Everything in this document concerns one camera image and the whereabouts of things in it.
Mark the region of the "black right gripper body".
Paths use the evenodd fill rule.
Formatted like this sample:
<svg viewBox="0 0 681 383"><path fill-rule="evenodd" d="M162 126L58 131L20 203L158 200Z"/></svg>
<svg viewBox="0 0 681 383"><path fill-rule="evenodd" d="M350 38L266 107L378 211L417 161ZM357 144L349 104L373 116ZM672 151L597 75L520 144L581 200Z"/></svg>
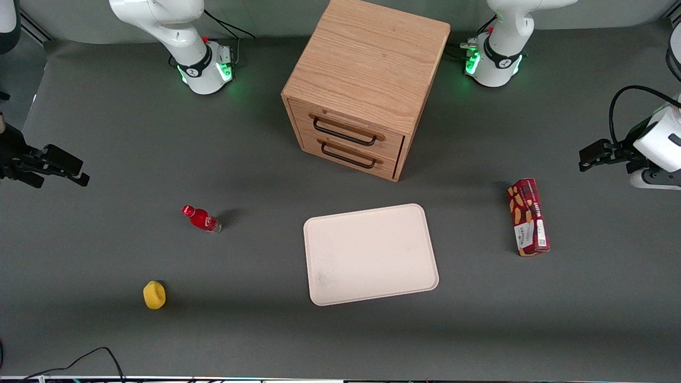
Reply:
<svg viewBox="0 0 681 383"><path fill-rule="evenodd" d="M5 121L1 114L1 179L15 178L16 171L36 170L37 162L42 160L45 148L37 149L27 145L20 130Z"/></svg>

